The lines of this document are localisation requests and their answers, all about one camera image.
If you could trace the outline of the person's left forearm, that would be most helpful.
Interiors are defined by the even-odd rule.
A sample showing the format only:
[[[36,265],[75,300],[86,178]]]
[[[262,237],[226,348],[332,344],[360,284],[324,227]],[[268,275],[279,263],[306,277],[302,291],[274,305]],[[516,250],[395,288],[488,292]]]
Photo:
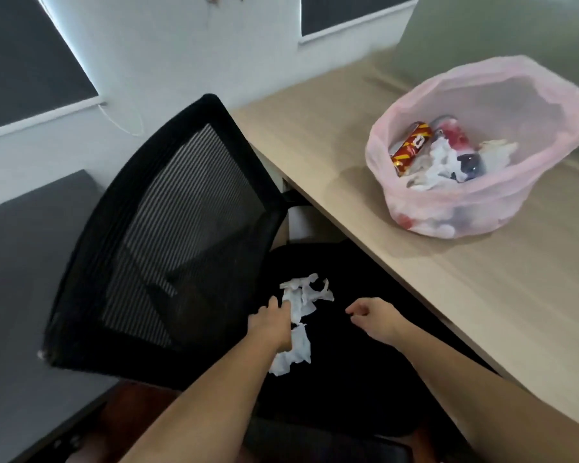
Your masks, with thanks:
[[[290,327],[250,328],[144,432],[119,463],[235,463],[274,357]]]

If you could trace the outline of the white tissue paper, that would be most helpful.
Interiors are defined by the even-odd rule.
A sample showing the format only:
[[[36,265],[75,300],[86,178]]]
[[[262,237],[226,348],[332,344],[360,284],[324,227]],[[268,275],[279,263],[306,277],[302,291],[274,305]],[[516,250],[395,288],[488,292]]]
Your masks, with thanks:
[[[276,377],[290,373],[293,364],[311,363],[311,345],[306,324],[302,322],[302,319],[316,311],[316,301],[334,301],[329,281],[324,279],[324,287],[316,290],[312,284],[317,280],[318,274],[313,273],[308,277],[294,278],[279,285],[279,288],[283,290],[282,302],[288,302],[291,306],[293,327],[291,329],[292,348],[278,353],[270,366],[269,373]]]

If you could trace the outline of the pink plastic trash bag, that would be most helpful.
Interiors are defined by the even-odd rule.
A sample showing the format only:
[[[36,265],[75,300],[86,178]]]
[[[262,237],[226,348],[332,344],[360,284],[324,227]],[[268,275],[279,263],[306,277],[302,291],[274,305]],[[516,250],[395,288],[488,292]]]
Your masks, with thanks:
[[[365,160],[393,221],[439,239],[506,225],[579,147],[579,86],[524,55],[450,69],[397,99]]]

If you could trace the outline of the dark window blind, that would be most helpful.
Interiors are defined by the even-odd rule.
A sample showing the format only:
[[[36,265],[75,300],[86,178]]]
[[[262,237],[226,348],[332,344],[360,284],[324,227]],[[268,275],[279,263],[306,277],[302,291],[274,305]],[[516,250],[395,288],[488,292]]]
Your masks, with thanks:
[[[0,135],[97,104],[96,88],[39,0],[0,0]]]
[[[363,20],[415,5],[417,0],[301,0],[301,36],[308,37],[337,26]]]

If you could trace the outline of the person's right hand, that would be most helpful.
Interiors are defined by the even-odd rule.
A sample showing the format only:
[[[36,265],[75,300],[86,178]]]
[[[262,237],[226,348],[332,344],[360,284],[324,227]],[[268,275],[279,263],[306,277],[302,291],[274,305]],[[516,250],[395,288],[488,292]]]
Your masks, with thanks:
[[[362,297],[373,299],[372,320],[369,328],[360,328],[371,338],[397,349],[402,347],[409,321],[394,307],[379,297]]]

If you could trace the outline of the grey desk partition panel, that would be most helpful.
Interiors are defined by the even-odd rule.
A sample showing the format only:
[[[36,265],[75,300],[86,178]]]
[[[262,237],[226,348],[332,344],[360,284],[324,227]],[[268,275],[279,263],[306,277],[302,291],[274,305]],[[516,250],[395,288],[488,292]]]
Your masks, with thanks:
[[[375,65],[406,92],[453,67],[512,55],[579,86],[579,0],[418,0]]]

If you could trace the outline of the dark blue plastic cup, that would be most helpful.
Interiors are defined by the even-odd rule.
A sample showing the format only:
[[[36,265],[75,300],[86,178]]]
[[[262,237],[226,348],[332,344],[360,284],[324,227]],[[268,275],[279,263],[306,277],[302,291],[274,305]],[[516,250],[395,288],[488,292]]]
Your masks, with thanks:
[[[454,179],[463,183],[486,174],[486,166],[478,152],[458,154],[459,172],[455,172]]]

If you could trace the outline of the person's left hand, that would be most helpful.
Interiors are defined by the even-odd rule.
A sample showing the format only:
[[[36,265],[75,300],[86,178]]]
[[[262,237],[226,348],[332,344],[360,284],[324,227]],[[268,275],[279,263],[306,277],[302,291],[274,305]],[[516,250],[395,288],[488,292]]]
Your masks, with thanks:
[[[258,319],[257,312],[249,316],[247,335],[273,348],[276,353],[292,349],[291,319]]]

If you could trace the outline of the red white drink can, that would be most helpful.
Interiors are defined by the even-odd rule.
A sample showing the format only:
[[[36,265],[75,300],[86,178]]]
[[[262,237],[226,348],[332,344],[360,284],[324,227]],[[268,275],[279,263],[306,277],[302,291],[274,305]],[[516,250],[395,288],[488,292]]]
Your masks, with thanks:
[[[471,154],[476,152],[459,120],[454,115],[442,115],[429,123],[433,132],[433,140],[446,138],[448,144],[458,154]]]

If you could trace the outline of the red yellow striped snack wrapper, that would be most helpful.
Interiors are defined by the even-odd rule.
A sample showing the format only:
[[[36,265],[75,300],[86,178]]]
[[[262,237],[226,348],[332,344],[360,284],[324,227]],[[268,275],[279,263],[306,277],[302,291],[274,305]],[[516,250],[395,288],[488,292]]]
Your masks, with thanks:
[[[397,176],[406,174],[417,154],[432,136],[432,127],[425,122],[413,122],[401,133],[401,138],[388,150]]]

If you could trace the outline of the black mesh office chair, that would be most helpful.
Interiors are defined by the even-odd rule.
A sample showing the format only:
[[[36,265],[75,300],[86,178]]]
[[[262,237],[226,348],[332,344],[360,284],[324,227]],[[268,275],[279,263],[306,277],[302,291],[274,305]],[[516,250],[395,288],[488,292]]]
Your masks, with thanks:
[[[463,437],[409,362],[345,313],[387,297],[453,335],[351,241],[271,249],[290,207],[228,110],[205,94],[159,128],[94,209],[60,282],[42,351],[53,367],[187,389],[247,329],[280,283],[319,274],[334,300],[305,316],[311,363],[267,374],[258,417],[355,436],[428,425],[445,459]]]

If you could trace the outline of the person's right forearm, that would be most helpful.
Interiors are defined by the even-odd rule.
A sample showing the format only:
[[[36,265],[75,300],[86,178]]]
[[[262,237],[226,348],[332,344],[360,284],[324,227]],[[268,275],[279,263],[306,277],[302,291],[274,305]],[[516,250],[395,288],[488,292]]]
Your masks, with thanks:
[[[490,463],[579,463],[579,424],[409,322],[393,344]]]

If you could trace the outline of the crumpled white tissue in bag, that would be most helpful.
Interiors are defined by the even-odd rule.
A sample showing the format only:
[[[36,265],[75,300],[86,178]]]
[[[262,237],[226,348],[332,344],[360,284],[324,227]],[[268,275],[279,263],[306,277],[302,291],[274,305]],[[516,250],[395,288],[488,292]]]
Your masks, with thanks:
[[[482,156],[486,174],[480,177],[506,168],[518,147],[517,142],[506,139],[481,142],[476,152]],[[460,171],[457,155],[458,153],[450,147],[446,138],[439,138],[432,142],[428,152],[419,154],[405,174],[406,187],[416,191],[430,191],[462,184],[454,179],[455,172]]]

